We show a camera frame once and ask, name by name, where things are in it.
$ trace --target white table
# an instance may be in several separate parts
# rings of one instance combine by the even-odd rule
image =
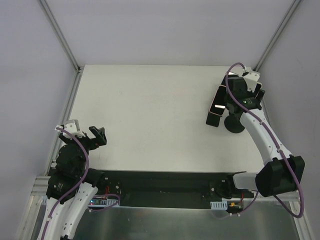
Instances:
[[[89,153],[100,170],[259,172],[245,130],[206,125],[227,66],[86,65],[70,119],[104,127],[107,146]]]

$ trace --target black round base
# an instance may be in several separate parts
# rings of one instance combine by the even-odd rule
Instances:
[[[238,121],[234,115],[229,115],[224,120],[224,126],[229,132],[233,134],[239,134],[245,130],[240,121]]]

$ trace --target aluminum frame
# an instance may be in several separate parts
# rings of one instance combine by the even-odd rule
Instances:
[[[37,0],[40,7],[42,8],[45,16],[47,17],[52,30],[57,37],[58,41],[60,42],[61,47],[63,48],[65,54],[67,55],[70,63],[74,67],[76,71],[76,76],[73,81],[72,88],[69,93],[68,101],[63,109],[63,115],[61,117],[60,123],[63,123],[67,119],[69,119],[72,107],[76,98],[77,90],[80,84],[81,76],[83,67],[80,67],[77,63],[77,60],[75,59],[72,50],[70,49],[70,46],[68,45],[55,17],[52,13],[50,6],[48,5],[46,0]],[[301,5],[303,0],[293,0],[292,4],[288,8],[288,11],[284,15],[281,23],[279,24],[278,28],[276,29],[275,33],[273,34],[270,42],[266,46],[261,58],[259,59],[256,67],[254,68],[255,71],[259,71],[263,64],[265,63],[268,55],[273,50],[274,46],[280,39],[281,35],[283,34],[284,30],[288,26],[288,23],[290,22],[291,18],[293,17],[294,13],[297,11],[298,7]],[[268,111],[266,109],[266,105],[263,102],[262,103],[265,108],[265,113],[267,120],[269,122],[268,118]],[[61,141],[59,141],[58,134],[55,136],[55,141],[52,144],[52,148],[50,150],[49,154],[49,161],[47,163],[47,171],[48,173],[52,160],[56,158],[58,150],[61,146]],[[47,186],[48,186],[48,179],[47,176],[39,176],[36,178],[32,192],[30,194],[30,198],[27,204],[27,208],[25,210],[25,213],[23,215],[23,219],[21,221],[19,230],[18,230],[18,239],[19,240],[29,240],[32,236],[32,232],[35,226],[35,222],[37,219],[37,215],[39,213],[40,206],[44,200],[44,195],[46,194]],[[300,204],[297,202],[299,200],[299,195],[297,192],[292,193],[286,193],[282,195],[282,199],[284,201],[290,201],[290,207],[292,211],[298,211]],[[274,198],[263,198],[258,197],[257,201],[273,201]],[[308,221],[307,215],[304,214],[304,216],[300,219],[294,219],[295,225],[297,227],[297,231],[299,234],[300,239],[304,240],[314,240],[314,234],[310,228],[310,223]]]

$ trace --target cable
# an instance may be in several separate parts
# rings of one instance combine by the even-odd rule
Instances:
[[[228,214],[228,215],[225,215],[223,217],[217,217],[212,213],[212,216],[215,219],[218,219],[218,220],[223,220],[223,219],[226,219],[228,217],[233,217],[233,216],[239,216],[240,217],[240,214],[245,213],[254,204],[254,202],[257,200],[258,195],[259,195],[259,192],[257,191],[255,196],[254,196],[254,198],[253,198],[253,200],[250,202],[250,204],[246,208],[244,208],[241,212],[239,212],[239,214],[235,213],[235,214]]]
[[[80,181],[74,185],[74,187],[72,187],[69,191],[67,191],[65,194],[63,194],[59,199],[58,201],[56,201],[56,203],[53,205],[48,217],[47,217],[47,220],[46,220],[46,223],[44,225],[44,228],[43,228],[43,232],[42,232],[42,236],[41,236],[41,240],[44,240],[45,239],[45,235],[46,235],[46,231],[47,231],[47,228],[48,228],[48,224],[49,224],[49,221],[50,219],[52,218],[52,214],[54,213],[54,210],[56,209],[56,207],[58,206],[58,204],[66,197],[68,196],[70,193],[72,193],[77,187],[80,186],[80,184],[83,182],[83,180],[86,178],[87,176],[87,173],[88,173],[88,170],[89,170],[89,156],[88,156],[88,153],[86,151],[86,149],[84,148],[84,146],[81,144],[81,142],[75,137],[73,136],[70,132],[60,128],[60,127],[56,127],[55,129],[67,134],[68,136],[70,136],[78,145],[79,147],[81,148],[81,150],[83,151],[83,154],[84,154],[84,157],[85,157],[85,162],[86,162],[86,165],[85,165],[85,171],[84,171],[84,174],[83,176],[81,177]]]
[[[111,204],[110,206],[106,206],[102,209],[98,209],[98,210],[93,210],[90,209],[89,212],[94,212],[94,213],[98,213],[98,212],[103,212],[105,210],[108,210],[110,208],[112,208],[113,206],[117,205],[120,202],[120,196],[117,194],[113,194],[113,193],[109,193],[109,194],[103,194],[103,195],[95,195],[94,198],[101,198],[101,197],[117,197],[118,201],[116,201],[115,203]]]
[[[230,88],[229,88],[229,82],[228,82],[228,74],[230,73],[230,71],[237,65],[240,65],[241,67],[243,67],[243,69],[245,69],[246,67],[241,63],[241,62],[237,62],[235,64],[233,64],[228,71],[225,74],[225,86],[226,86],[226,90],[228,92],[228,94],[230,95],[230,97],[232,98],[232,100],[240,107],[242,108],[246,113],[249,113],[251,116],[253,116],[255,119],[257,119],[260,124],[265,128],[265,130],[268,132],[268,134],[270,135],[273,143],[275,144],[278,152],[280,153],[281,157],[283,158],[286,167],[288,168],[290,174],[292,175],[292,178],[294,180],[294,183],[296,184],[296,187],[298,189],[299,192],[299,197],[300,197],[300,211],[299,214],[294,214],[286,205],[285,203],[276,195],[274,195],[275,199],[277,199],[279,201],[279,203],[285,208],[285,210],[287,210],[293,217],[299,219],[304,215],[304,210],[305,210],[305,199],[304,199],[304,194],[301,188],[301,185],[299,183],[299,180],[297,179],[296,174],[294,173],[293,169],[290,166],[290,163],[288,162],[286,155],[284,154],[284,152],[281,150],[280,145],[276,139],[276,137],[273,135],[273,133],[271,132],[271,130],[269,129],[269,127],[261,120],[260,117],[258,117],[257,115],[255,115],[252,111],[250,111],[249,109],[247,109],[245,106],[243,106],[236,98],[235,96],[233,96]]]

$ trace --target white wall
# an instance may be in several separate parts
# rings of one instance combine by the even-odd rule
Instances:
[[[293,0],[48,0],[81,66],[255,66]]]
[[[272,127],[305,160],[302,186],[320,239],[320,1],[305,0],[261,70]]]
[[[0,239],[15,239],[75,72],[36,0],[0,1]]]

